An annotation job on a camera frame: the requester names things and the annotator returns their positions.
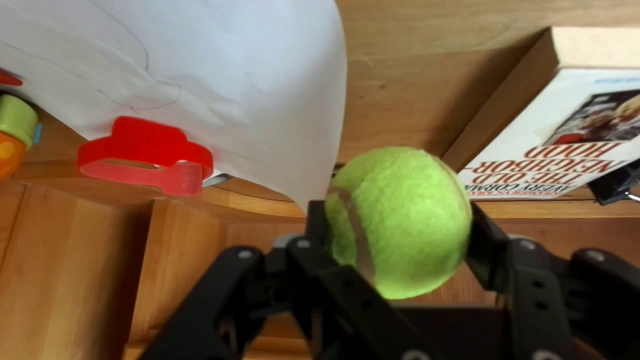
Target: wooden cabinet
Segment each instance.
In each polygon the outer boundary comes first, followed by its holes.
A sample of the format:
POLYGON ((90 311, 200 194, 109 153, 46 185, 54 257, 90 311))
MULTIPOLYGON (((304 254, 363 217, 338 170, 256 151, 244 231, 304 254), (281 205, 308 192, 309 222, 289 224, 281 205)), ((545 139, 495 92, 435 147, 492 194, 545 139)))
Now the wooden cabinet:
MULTIPOLYGON (((347 103, 338 163, 390 145, 437 156, 550 24, 638 26, 640 2, 338 0, 347 103)), ((0 185, 0 354, 12 360, 134 359, 212 259, 299 233, 286 197, 229 180, 200 199, 78 177, 78 134, 42 112, 43 139, 0 185)), ((482 202, 508 233, 568 257, 608 248, 640 266, 638 206, 600 209, 586 190, 554 202, 482 202)), ((467 269, 414 305, 489 307, 467 269)), ((305 359, 288 318, 252 359, 305 359)))

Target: wooden wall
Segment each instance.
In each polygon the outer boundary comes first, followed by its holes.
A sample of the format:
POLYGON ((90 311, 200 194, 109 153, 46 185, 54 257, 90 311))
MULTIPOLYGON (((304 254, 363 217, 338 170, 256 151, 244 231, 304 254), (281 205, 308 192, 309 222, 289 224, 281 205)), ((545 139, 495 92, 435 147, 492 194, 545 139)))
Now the wooden wall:
POLYGON ((338 4, 349 72, 339 163, 388 145, 444 154, 545 26, 640 26, 635 0, 338 4))

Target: tennis ball seam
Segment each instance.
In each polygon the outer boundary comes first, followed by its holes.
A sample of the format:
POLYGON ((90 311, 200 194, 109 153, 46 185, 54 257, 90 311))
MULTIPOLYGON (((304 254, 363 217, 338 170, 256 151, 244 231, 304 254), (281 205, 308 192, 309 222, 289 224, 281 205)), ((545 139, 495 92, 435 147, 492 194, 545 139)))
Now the tennis ball seam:
POLYGON ((341 209, 346 211, 347 222, 353 233, 353 243, 356 243, 356 269, 359 275, 373 284, 375 280, 375 266, 373 266, 373 257, 367 247, 367 237, 362 224, 362 218, 357 214, 357 209, 353 206, 352 194, 341 189, 341 187, 330 187, 330 194, 336 194, 341 209))
MULTIPOLYGON (((459 200, 467 199, 458 177, 437 156, 429 156, 429 158, 434 158, 437 163, 437 166, 445 173, 445 177, 452 180, 452 185, 456 185, 453 189, 458 190, 458 199, 459 200)), ((461 205, 461 209, 464 209, 466 217, 472 218, 472 209, 466 202, 461 205)))

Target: wooden panel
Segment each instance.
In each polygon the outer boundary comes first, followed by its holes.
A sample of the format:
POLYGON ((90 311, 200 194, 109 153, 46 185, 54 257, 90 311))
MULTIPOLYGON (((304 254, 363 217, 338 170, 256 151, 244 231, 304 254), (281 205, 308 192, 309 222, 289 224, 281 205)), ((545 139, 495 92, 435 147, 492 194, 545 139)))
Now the wooden panel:
POLYGON ((594 200, 594 194, 592 194, 592 190, 582 187, 582 189, 576 189, 576 190, 564 194, 561 200, 594 200))
POLYGON ((50 189, 23 194, 0 269, 0 354, 116 359, 126 343, 149 209, 50 189))
POLYGON ((46 187, 65 194, 74 194, 76 199, 84 199, 84 200, 100 202, 107 206, 136 206, 143 202, 152 206, 154 199, 163 199, 154 189, 126 187, 126 185, 104 183, 94 179, 35 179, 35 180, 26 180, 26 185, 46 187))
POLYGON ((338 4, 349 56, 339 163, 388 145, 444 154, 550 24, 640 26, 635 0, 338 4))
POLYGON ((28 161, 23 163, 17 173, 12 177, 13 180, 31 180, 31 179, 78 179, 78 164, 76 161, 28 161))
POLYGON ((4 250, 12 238, 13 222, 20 211, 23 187, 17 183, 0 183, 0 269, 4 250))
POLYGON ((280 235, 299 235, 299 218, 158 200, 140 275, 130 346, 148 343, 201 272, 231 245, 271 248, 280 235))
POLYGON ((640 218, 635 202, 600 206, 594 200, 478 202, 489 218, 640 218))
POLYGON ((602 248, 640 266, 640 221, 502 221, 499 227, 561 259, 569 259, 578 248, 602 248))
POLYGON ((304 218, 304 211, 297 209, 291 200, 244 180, 233 180, 231 187, 205 189, 201 190, 197 200, 253 214, 304 218))
POLYGON ((479 112, 467 122, 441 161, 456 173, 487 147, 552 81, 558 70, 550 39, 541 39, 518 62, 479 112))
POLYGON ((42 140, 28 153, 22 168, 30 173, 28 168, 31 164, 48 164, 50 168, 76 164, 76 154, 79 145, 84 145, 84 139, 42 111, 38 111, 38 118, 42 122, 42 140))

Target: yellow object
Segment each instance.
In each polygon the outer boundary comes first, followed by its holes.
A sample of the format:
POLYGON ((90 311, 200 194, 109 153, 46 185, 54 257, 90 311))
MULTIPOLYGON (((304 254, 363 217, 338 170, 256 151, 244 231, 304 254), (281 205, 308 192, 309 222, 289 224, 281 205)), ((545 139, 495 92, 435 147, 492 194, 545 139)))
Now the yellow object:
POLYGON ((31 147, 38 115, 23 100, 0 96, 0 180, 9 179, 31 147))
POLYGON ((456 175, 420 149, 375 149, 352 158, 324 202, 328 253, 383 299, 439 288, 459 269, 472 205, 456 175))

